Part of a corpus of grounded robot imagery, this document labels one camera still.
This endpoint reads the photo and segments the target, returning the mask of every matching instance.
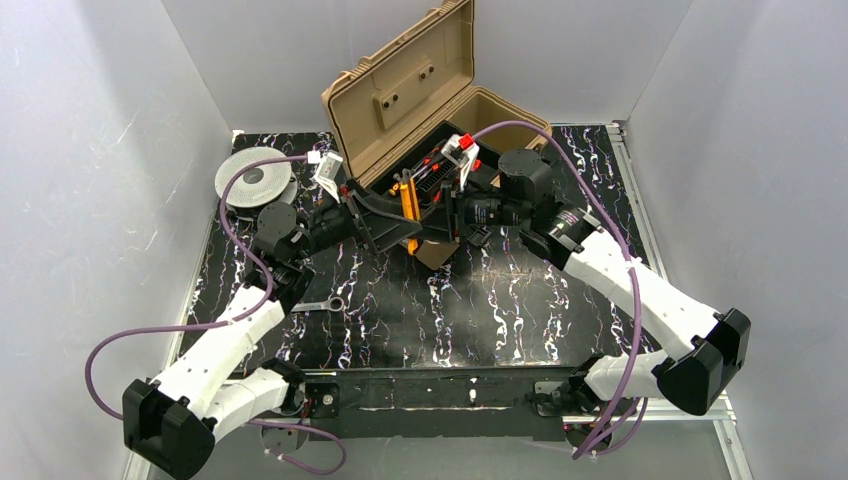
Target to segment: white wall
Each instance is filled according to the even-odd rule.
[[[328,128],[320,94],[441,0],[163,0],[232,129]],[[478,0],[475,83],[552,122],[626,118],[691,0]]]
[[[177,322],[230,134],[158,1],[0,2],[0,106],[0,477],[120,478],[83,363]],[[169,340],[103,352],[109,404]]]
[[[672,280],[753,327],[731,384],[754,475],[848,467],[848,4],[695,0],[628,142]]]

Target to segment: metal wrench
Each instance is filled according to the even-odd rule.
[[[292,312],[314,312],[317,310],[341,312],[342,309],[344,309],[344,300],[341,297],[331,297],[323,302],[298,303],[292,307]]]

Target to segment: purple wire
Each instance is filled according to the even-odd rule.
[[[580,189],[583,190],[583,193],[586,195],[586,198],[589,200],[589,203],[592,207],[598,212],[598,215],[601,216],[601,220],[607,226],[607,229],[612,234],[613,238],[615,238],[616,243],[621,248],[621,254],[624,257],[625,262],[630,262],[633,258],[630,256],[630,249],[627,246],[627,241],[624,239],[624,236],[621,235],[621,232],[618,230],[618,226],[610,217],[609,213],[607,213],[606,209],[604,209],[603,205],[601,205],[600,200],[595,197],[592,193],[592,190],[589,188],[589,185],[586,184],[586,181],[583,180],[583,177],[580,176],[580,172],[577,171],[577,167],[575,167],[571,162],[568,161],[568,156],[565,154],[565,151],[562,147],[554,140],[553,136],[548,132],[542,130],[541,128],[533,125],[532,123],[528,123],[522,120],[507,120],[505,122],[498,122],[494,125],[490,125],[483,130],[472,135],[474,140],[477,140],[480,137],[485,136],[488,133],[491,133],[495,130],[506,128],[506,127],[523,127],[530,129],[537,134],[541,135],[545,140],[548,141],[559,153],[560,157],[562,157],[563,163],[571,170],[571,173],[574,175],[574,178],[577,180],[577,184],[580,185]],[[615,407],[618,406],[618,402],[621,400],[622,395],[624,394],[624,388],[627,386],[627,382],[630,381],[630,375],[633,373],[633,366],[636,364],[636,356],[639,352],[639,346],[642,340],[642,296],[639,292],[639,280],[636,278],[636,270],[633,268],[628,269],[628,275],[630,276],[630,283],[633,288],[633,340],[631,341],[631,349],[630,355],[627,357],[627,363],[624,366],[624,373],[621,376],[621,380],[618,382],[618,386],[613,393],[612,398],[607,404],[607,408],[604,411],[603,415],[601,415],[600,420],[595,425],[595,428],[589,433],[589,436],[586,437],[586,440],[577,447],[577,451],[571,456],[571,458],[577,460],[584,453],[586,453],[593,445],[595,439],[598,435],[601,434],[604,429],[604,425],[609,423],[612,418],[612,412],[615,410]],[[631,432],[636,430],[639,424],[634,425],[634,428]],[[609,433],[612,433],[617,427],[611,426],[608,430]]]
[[[589,446],[589,448],[594,448],[594,447],[595,447],[595,445],[597,445],[597,444],[601,443],[601,441],[603,441],[603,439],[605,439],[605,438],[607,438],[608,436],[612,435],[612,433],[613,433],[613,432],[614,432],[617,428],[619,428],[619,427],[620,427],[620,424],[622,424],[622,423],[624,423],[625,421],[627,421],[627,419],[628,419],[628,418],[630,418],[630,416],[631,416],[631,415],[633,415],[633,412],[635,412],[635,411],[636,411],[636,405],[637,405],[637,403],[638,403],[638,402],[633,402],[633,404],[632,404],[632,405],[630,405],[630,407],[627,409],[627,411],[625,411],[625,412],[624,412],[624,414],[623,414],[623,415],[621,415],[621,417],[619,417],[619,419],[618,419],[618,421],[617,421],[617,422],[615,422],[615,423],[613,423],[612,425],[610,425],[610,427],[609,427],[609,428],[605,429],[605,430],[604,430],[604,431],[603,431],[600,435],[598,435],[598,436],[597,436],[597,438],[595,438],[595,440],[592,442],[592,445],[590,445],[590,446]]]
[[[254,305],[253,307],[251,307],[251,308],[245,310],[244,312],[242,312],[241,314],[233,317],[232,321],[239,321],[243,318],[246,318],[246,317],[252,315],[257,310],[259,310],[259,308],[262,307],[262,304],[264,304],[271,297],[271,294],[272,294],[273,288],[274,288],[274,279],[273,279],[273,276],[271,275],[271,269],[268,268],[268,266],[257,255],[255,255],[253,252],[251,252],[250,248],[248,248],[248,246],[245,245],[244,242],[242,242],[238,238],[238,235],[236,235],[236,232],[233,230],[232,226],[230,225],[230,222],[227,220],[226,200],[227,200],[227,197],[230,194],[230,190],[232,190],[233,185],[235,185],[235,183],[236,183],[236,180],[238,180],[242,175],[244,175],[247,171],[249,171],[251,169],[261,167],[263,165],[273,164],[273,163],[287,163],[287,162],[299,162],[299,161],[302,162],[302,161],[305,161],[305,160],[306,160],[306,155],[296,155],[296,156],[292,156],[292,157],[270,158],[270,159],[267,159],[267,160],[260,160],[258,162],[252,163],[252,164],[240,169],[238,172],[236,172],[235,175],[233,175],[233,177],[230,178],[230,181],[227,182],[227,185],[224,187],[224,191],[221,193],[221,202],[218,204],[218,221],[221,223],[221,228],[224,229],[224,233],[226,233],[227,236],[230,237],[230,240],[232,240],[233,243],[235,243],[236,246],[242,252],[245,253],[247,258],[253,260],[253,262],[256,264],[256,266],[258,266],[259,269],[262,270],[262,273],[265,275],[265,284],[266,284],[265,294],[262,296],[262,299],[259,300],[259,302],[257,302],[256,305]],[[88,358],[85,361],[85,387],[86,387],[86,389],[88,389],[88,394],[91,396],[91,399],[94,400],[94,403],[97,404],[97,406],[100,407],[101,410],[106,412],[107,415],[109,415],[109,416],[111,416],[111,417],[113,417],[117,420],[123,420],[124,419],[123,415],[121,415],[116,410],[109,407],[109,405],[106,405],[106,402],[104,402],[103,399],[100,397],[100,395],[97,393],[97,390],[94,387],[94,381],[92,379],[92,370],[93,370],[92,367],[94,365],[94,359],[97,357],[97,355],[100,353],[100,351],[103,350],[103,348],[106,347],[106,345],[109,345],[110,343],[114,342],[115,340],[118,340],[118,339],[121,339],[121,338],[124,338],[124,337],[130,337],[130,336],[133,336],[133,335],[142,335],[142,334],[148,334],[148,333],[173,333],[173,332],[203,331],[203,330],[211,330],[213,328],[224,327],[224,326],[227,326],[229,324],[230,324],[229,321],[222,320],[222,321],[219,321],[219,322],[203,323],[203,324],[196,324],[196,325],[172,325],[172,326],[163,326],[163,327],[133,328],[133,329],[130,329],[130,330],[125,330],[123,332],[118,332],[116,334],[113,334],[113,335],[105,338],[100,343],[98,343],[97,346],[94,347],[91,350],[91,353],[88,355]],[[249,423],[252,424],[252,425],[259,425],[259,426],[272,427],[272,428],[292,428],[292,429],[295,429],[295,430],[303,430],[303,431],[306,431],[306,432],[309,432],[309,433],[314,433],[315,435],[320,435],[322,437],[328,438],[328,439],[336,442],[336,445],[338,445],[339,448],[342,451],[342,459],[341,459],[341,461],[339,461],[338,464],[336,464],[335,467],[330,468],[330,469],[326,469],[326,470],[322,470],[322,469],[318,469],[318,468],[309,466],[309,465],[301,462],[300,460],[297,460],[296,458],[289,457],[287,455],[283,455],[283,457],[289,463],[292,463],[293,465],[300,467],[303,470],[306,470],[307,472],[314,473],[316,475],[329,475],[329,474],[337,471],[338,469],[342,468],[342,466],[347,461],[347,450],[345,449],[344,444],[342,443],[342,441],[338,437],[336,437],[332,433],[325,432],[325,431],[319,430],[317,428],[308,427],[306,425],[285,425],[284,427],[281,427],[280,424],[278,424],[278,423],[265,422],[263,420],[251,420]]]
[[[234,321],[238,321],[253,315],[254,313],[256,313],[257,310],[262,307],[262,304],[264,304],[268,301],[269,298],[271,298],[271,294],[274,292],[274,277],[271,276],[271,269],[268,268],[268,265],[265,265],[265,262],[263,262],[255,253],[250,251],[250,248],[248,248],[248,246],[245,245],[244,242],[242,242],[238,238],[238,235],[236,235],[236,232],[233,230],[233,227],[230,226],[230,221],[227,220],[226,199],[230,195],[230,190],[233,188],[233,185],[235,185],[236,180],[238,180],[239,178],[241,178],[242,175],[244,175],[250,170],[253,170],[254,168],[261,167],[263,165],[269,165],[272,163],[303,162],[305,160],[306,155],[295,155],[293,157],[269,158],[267,160],[260,160],[255,163],[251,163],[250,165],[247,165],[246,167],[243,167],[241,170],[236,172],[235,175],[230,178],[230,181],[227,182],[227,186],[224,187],[224,191],[221,193],[221,201],[218,203],[218,220],[221,222],[221,227],[224,229],[224,232],[226,232],[227,236],[230,237],[230,240],[232,240],[233,243],[236,244],[238,249],[244,252],[247,258],[253,260],[253,263],[255,263],[256,266],[259,267],[259,269],[262,270],[262,273],[265,275],[265,295],[262,296],[262,299],[259,300],[256,305],[248,308],[244,312],[233,317]]]
[[[106,405],[106,402],[100,398],[100,395],[97,393],[97,390],[94,388],[94,381],[92,380],[92,365],[94,364],[94,358],[97,357],[97,354],[100,353],[100,350],[106,345],[124,337],[131,337],[133,335],[142,335],[147,333],[171,333],[171,332],[191,332],[198,330],[209,330],[211,328],[218,328],[227,325],[227,322],[215,322],[215,323],[206,323],[199,325],[173,325],[170,327],[142,327],[142,328],[133,328],[131,330],[125,330],[123,332],[118,332],[110,337],[104,339],[102,342],[98,343],[96,347],[88,354],[88,359],[85,361],[85,387],[88,389],[88,394],[91,395],[91,399],[94,400],[94,403],[100,407],[101,410],[106,412],[109,416],[116,418],[118,420],[123,420],[124,416],[120,413],[113,410],[109,405]]]
[[[639,428],[639,425],[642,424],[642,419],[645,418],[645,412],[647,412],[647,411],[648,411],[648,399],[643,398],[642,399],[642,408],[639,410],[639,416],[636,417],[636,421],[633,422],[633,426],[630,427],[630,431],[627,432],[627,435],[625,435],[624,438],[622,438],[621,441],[616,443],[615,445],[607,448],[604,451],[598,452],[598,455],[606,455],[608,453],[612,453],[612,452],[618,450],[619,448],[623,447],[624,444],[627,443],[628,440],[633,438],[634,434],[636,434],[636,430]],[[620,423],[623,423],[625,419],[626,419],[626,417],[621,417],[617,422],[615,422],[615,424],[618,425]]]
[[[313,427],[310,427],[310,426],[307,426],[307,425],[298,425],[298,424],[294,424],[294,423],[276,423],[276,422],[268,422],[266,420],[259,420],[259,419],[253,419],[248,423],[250,423],[251,425],[258,425],[260,427],[280,428],[280,429],[284,429],[284,430],[285,429],[302,430],[304,432],[314,433],[315,435],[320,435],[320,436],[322,436],[322,437],[324,437],[328,440],[332,440],[333,442],[335,442],[336,445],[339,446],[339,450],[342,451],[342,458],[341,458],[341,460],[339,460],[339,463],[337,463],[335,466],[333,466],[331,468],[327,468],[327,469],[321,469],[321,468],[316,468],[316,467],[307,465],[307,464],[301,462],[300,460],[298,460],[294,457],[290,457],[290,456],[284,454],[283,452],[281,452],[279,450],[265,447],[265,448],[268,448],[268,451],[273,453],[274,455],[276,455],[276,456],[282,455],[283,460],[285,460],[285,461],[287,461],[291,464],[294,464],[295,466],[300,467],[300,468],[302,468],[303,470],[306,470],[309,473],[313,473],[315,475],[329,475],[331,473],[336,472],[338,469],[342,468],[342,466],[347,461],[347,448],[345,448],[344,442],[342,442],[341,439],[339,439],[339,437],[333,435],[330,432],[325,432],[324,430],[319,430],[317,428],[313,428]]]

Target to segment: purple cable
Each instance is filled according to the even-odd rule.
[[[631,408],[633,408],[633,407],[635,407],[635,406],[636,406],[636,402],[633,402],[633,405],[631,406]],[[645,412],[647,412],[647,411],[648,411],[648,399],[647,399],[647,398],[643,398],[643,399],[642,399],[642,408],[639,410],[639,416],[638,416],[638,417],[636,417],[636,421],[635,421],[635,422],[633,422],[633,426],[632,426],[632,427],[630,427],[630,431],[629,431],[629,432],[627,432],[627,435],[625,435],[625,436],[624,436],[624,438],[622,438],[622,439],[621,439],[621,441],[620,441],[620,442],[618,442],[618,443],[616,443],[615,445],[613,445],[613,446],[611,446],[611,447],[607,448],[606,450],[604,450],[604,451],[602,451],[602,452],[598,452],[598,455],[606,455],[606,454],[608,454],[608,453],[612,453],[612,452],[614,452],[614,451],[618,450],[619,448],[623,447],[623,446],[624,446],[624,444],[628,442],[628,440],[630,440],[631,438],[633,438],[633,435],[636,433],[636,430],[639,428],[639,425],[641,425],[641,424],[642,424],[642,419],[643,419],[643,418],[645,418]],[[624,423],[624,420],[626,420],[626,419],[627,419],[627,417],[622,416],[620,419],[618,419],[618,421],[617,421],[617,422],[615,422],[615,425],[619,425],[619,424],[621,424],[621,423]]]
[[[100,395],[94,388],[94,381],[91,378],[91,367],[94,364],[94,358],[97,357],[97,354],[100,353],[100,350],[103,350],[106,345],[109,345],[110,343],[114,342],[115,340],[118,340],[119,338],[131,337],[133,335],[142,335],[147,333],[171,333],[209,330],[211,328],[223,327],[224,325],[227,325],[227,322],[206,323],[199,325],[173,325],[170,327],[133,328],[132,330],[118,332],[104,339],[102,342],[98,343],[96,347],[94,347],[91,353],[88,354],[88,359],[86,359],[85,361],[85,387],[88,389],[88,394],[91,395],[91,399],[94,400],[94,403],[96,403],[101,410],[106,412],[106,414],[118,420],[123,420],[124,416],[113,410],[111,407],[109,407],[109,405],[106,405],[106,402],[104,402],[103,399],[100,398]]]
[[[580,172],[577,171],[577,167],[575,167],[571,162],[568,161],[568,156],[565,154],[565,151],[562,147],[554,140],[554,138],[548,132],[542,130],[541,128],[533,125],[532,123],[528,123],[522,120],[507,120],[505,122],[498,122],[494,125],[490,125],[483,130],[472,135],[474,140],[477,140],[480,137],[485,136],[488,133],[491,133],[495,130],[506,128],[506,127],[523,127],[532,130],[533,132],[541,135],[548,141],[550,145],[552,145],[557,153],[559,153],[560,157],[562,157],[562,161],[565,165],[571,170],[571,173],[574,175],[574,178],[577,180],[577,184],[580,185],[580,189],[583,190],[583,193],[586,195],[586,198],[589,200],[589,203],[592,207],[598,212],[601,220],[607,226],[607,229],[612,234],[613,238],[615,238],[616,243],[621,248],[621,254],[624,257],[625,262],[632,261],[632,257],[630,256],[630,249],[627,246],[627,241],[624,239],[624,236],[621,235],[621,232],[618,230],[618,226],[610,217],[609,213],[607,213],[606,209],[604,209],[603,205],[601,205],[600,200],[598,200],[595,195],[592,193],[592,190],[589,188],[589,185],[586,184],[586,181],[583,180],[583,177],[580,176]],[[613,393],[612,398],[607,404],[607,408],[604,411],[601,418],[598,420],[598,423],[595,425],[595,428],[592,429],[589,436],[586,437],[586,440],[577,448],[577,451],[571,456],[571,458],[577,460],[584,453],[586,453],[590,448],[597,444],[595,439],[598,435],[601,434],[604,425],[609,423],[612,418],[612,412],[615,410],[615,407],[618,405],[618,402],[621,400],[622,394],[624,393],[624,388],[627,386],[627,382],[630,381],[630,375],[633,373],[633,366],[636,364],[636,356],[639,352],[639,346],[642,340],[642,296],[639,293],[639,280],[636,278],[635,269],[628,269],[628,274],[630,276],[630,283],[633,288],[633,340],[631,341],[631,349],[630,355],[627,357],[627,363],[624,366],[624,373],[621,376],[621,380],[618,382],[618,386]],[[636,427],[639,426],[638,422],[634,425],[634,428],[631,430],[631,433],[628,434],[627,439],[632,436],[632,432],[636,430]],[[617,427],[615,425],[610,426],[608,429],[609,433],[612,433]]]
[[[601,441],[602,441],[603,439],[605,439],[605,438],[607,438],[608,436],[612,435],[612,433],[613,433],[616,429],[620,428],[620,424],[622,424],[622,423],[624,423],[625,421],[627,421],[627,419],[628,419],[628,418],[630,418],[630,416],[631,416],[631,415],[633,415],[633,412],[635,412],[635,411],[636,411],[636,404],[637,404],[637,403],[638,403],[638,402],[633,402],[633,404],[632,404],[632,405],[630,405],[630,407],[629,407],[629,408],[628,408],[628,409],[624,412],[624,414],[623,414],[623,415],[621,415],[621,417],[619,417],[619,418],[618,418],[618,421],[617,421],[617,422],[613,423],[612,425],[610,425],[610,427],[609,427],[609,428],[607,428],[607,429],[605,429],[603,432],[601,432],[601,434],[600,434],[600,435],[598,435],[598,436],[597,436],[597,438],[595,438],[595,441],[594,441],[594,442],[592,442],[592,443],[593,443],[593,445],[591,445],[591,446],[590,446],[590,448],[594,448],[594,447],[595,447],[595,445],[597,445],[597,444],[601,443]]]
[[[284,430],[285,429],[302,430],[304,432],[314,433],[315,435],[320,435],[320,436],[322,436],[322,437],[324,437],[328,440],[332,440],[333,442],[335,442],[336,445],[339,446],[339,449],[342,451],[342,458],[341,458],[341,460],[339,460],[339,463],[337,463],[335,466],[333,466],[332,468],[327,468],[327,469],[312,467],[310,465],[307,465],[307,464],[301,462],[300,460],[298,460],[294,457],[290,457],[290,456],[284,454],[283,452],[281,452],[279,450],[265,447],[265,448],[268,449],[269,452],[273,453],[274,455],[276,455],[276,456],[282,455],[283,460],[285,460],[285,461],[287,461],[291,464],[294,464],[295,466],[300,467],[300,468],[302,468],[303,470],[306,470],[309,473],[313,473],[315,475],[329,475],[331,473],[336,472],[338,469],[342,468],[342,466],[347,461],[347,449],[344,446],[344,442],[342,442],[341,439],[339,439],[339,437],[333,435],[330,432],[325,432],[324,430],[319,430],[317,428],[309,427],[307,425],[298,425],[298,424],[294,424],[294,423],[276,423],[276,422],[269,422],[269,421],[266,421],[266,420],[259,420],[259,419],[253,419],[248,423],[250,423],[251,425],[258,425],[260,427],[267,427],[267,428],[280,428],[280,429],[284,429]]]
[[[226,202],[227,197],[230,195],[230,189],[233,188],[233,185],[235,185],[236,180],[238,180],[239,178],[241,178],[242,175],[247,173],[249,170],[253,170],[254,168],[261,167],[263,165],[269,165],[272,163],[303,162],[305,160],[306,155],[296,155],[293,157],[269,158],[267,160],[260,160],[256,163],[251,163],[250,165],[247,165],[246,167],[236,172],[235,175],[233,175],[233,178],[231,178],[230,181],[227,182],[227,186],[224,187],[224,191],[221,193],[221,201],[218,203],[218,220],[221,222],[221,227],[224,229],[224,232],[227,233],[227,236],[230,237],[230,240],[232,240],[233,243],[236,244],[238,249],[244,252],[247,258],[253,260],[253,263],[255,263],[256,266],[259,267],[259,269],[262,270],[262,273],[265,275],[265,295],[262,296],[262,299],[259,300],[256,305],[248,308],[244,312],[233,317],[233,320],[235,321],[253,315],[254,313],[256,313],[257,310],[259,310],[260,307],[262,307],[262,304],[264,304],[268,301],[269,298],[271,298],[271,294],[274,292],[274,277],[271,276],[271,269],[268,268],[268,265],[265,265],[265,263],[255,253],[250,251],[250,248],[248,248],[247,245],[245,245],[244,242],[242,242],[238,238],[238,235],[236,235],[236,232],[233,230],[233,227],[230,226],[230,222],[229,220],[227,220]]]
[[[221,222],[221,228],[224,229],[224,233],[226,233],[227,236],[230,237],[230,240],[232,240],[233,243],[235,243],[236,246],[242,252],[245,253],[247,258],[253,260],[253,262],[256,264],[256,266],[258,266],[259,269],[262,270],[262,273],[265,275],[265,282],[266,282],[266,285],[267,285],[266,288],[265,288],[265,295],[262,296],[262,299],[259,300],[259,302],[257,302],[257,304],[254,305],[253,307],[251,307],[251,308],[245,310],[244,312],[242,312],[241,314],[233,317],[232,321],[239,321],[239,320],[246,318],[246,317],[250,316],[251,314],[255,313],[257,310],[259,310],[259,308],[262,307],[262,304],[264,304],[271,297],[271,293],[273,291],[272,289],[274,287],[274,282],[273,282],[273,277],[271,276],[271,270],[268,268],[268,266],[265,265],[265,263],[257,255],[255,255],[253,252],[251,252],[250,249],[247,247],[247,245],[245,245],[244,242],[242,242],[238,238],[238,236],[236,235],[232,226],[230,225],[230,222],[227,220],[226,200],[227,200],[227,197],[230,194],[230,190],[232,190],[233,185],[236,183],[236,180],[239,179],[242,175],[244,175],[248,170],[251,170],[251,169],[256,168],[256,167],[261,167],[263,165],[273,164],[273,163],[298,162],[298,161],[305,161],[305,160],[306,160],[306,155],[296,155],[296,156],[292,156],[292,157],[271,158],[271,159],[267,159],[267,160],[261,160],[261,161],[258,161],[256,163],[252,163],[252,164],[240,169],[238,172],[236,172],[235,175],[233,175],[233,177],[230,179],[230,181],[227,182],[227,185],[224,187],[224,191],[221,193],[221,202],[218,205],[218,220],[219,220],[219,222]],[[97,393],[97,390],[94,388],[94,381],[92,379],[92,370],[93,370],[92,367],[94,365],[94,359],[97,357],[97,355],[100,353],[100,351],[103,350],[103,348],[106,347],[106,345],[109,345],[110,343],[114,342],[115,340],[118,340],[118,339],[121,339],[121,338],[124,338],[124,337],[130,337],[130,336],[133,336],[133,335],[142,335],[142,334],[148,334],[148,333],[173,333],[173,332],[203,331],[203,330],[211,330],[213,328],[224,327],[224,326],[227,326],[229,324],[230,324],[229,321],[222,320],[222,321],[219,321],[219,322],[196,324],[196,325],[172,325],[172,326],[164,326],[164,327],[134,328],[134,329],[125,330],[123,332],[118,332],[116,334],[113,334],[113,335],[105,338],[100,343],[98,343],[97,346],[94,347],[94,349],[91,350],[91,353],[88,355],[88,358],[85,361],[85,387],[86,387],[86,389],[88,389],[88,394],[91,395],[91,399],[94,400],[94,403],[97,404],[97,406],[100,407],[101,410],[106,412],[107,415],[109,415],[109,416],[111,416],[111,417],[113,417],[117,420],[123,420],[124,416],[121,415],[120,413],[118,413],[117,411],[115,411],[114,409],[112,409],[111,407],[109,407],[109,405],[106,405],[106,402],[104,402],[103,399],[100,398],[100,395]],[[252,424],[252,425],[266,426],[266,427],[272,427],[272,428],[292,428],[292,429],[295,429],[295,430],[303,430],[303,431],[306,431],[306,432],[309,432],[309,433],[314,433],[316,435],[320,435],[322,437],[328,438],[328,439],[336,442],[336,445],[338,445],[339,448],[342,451],[342,459],[341,459],[341,461],[339,461],[339,463],[335,467],[327,469],[327,470],[322,470],[322,469],[318,469],[318,468],[315,468],[315,467],[311,467],[311,466],[297,460],[296,458],[292,458],[292,457],[284,455],[284,458],[286,460],[288,460],[289,463],[292,463],[293,465],[300,467],[303,470],[306,470],[307,472],[314,473],[314,474],[317,474],[317,475],[329,475],[329,474],[337,471],[338,469],[340,469],[345,464],[345,462],[347,461],[347,450],[345,449],[344,444],[342,443],[342,441],[338,437],[336,437],[335,435],[333,435],[329,432],[325,432],[323,430],[319,430],[319,429],[313,428],[313,427],[308,427],[308,426],[305,426],[305,425],[286,425],[285,427],[280,427],[280,424],[272,423],[272,422],[265,422],[263,420],[251,420],[249,423]]]

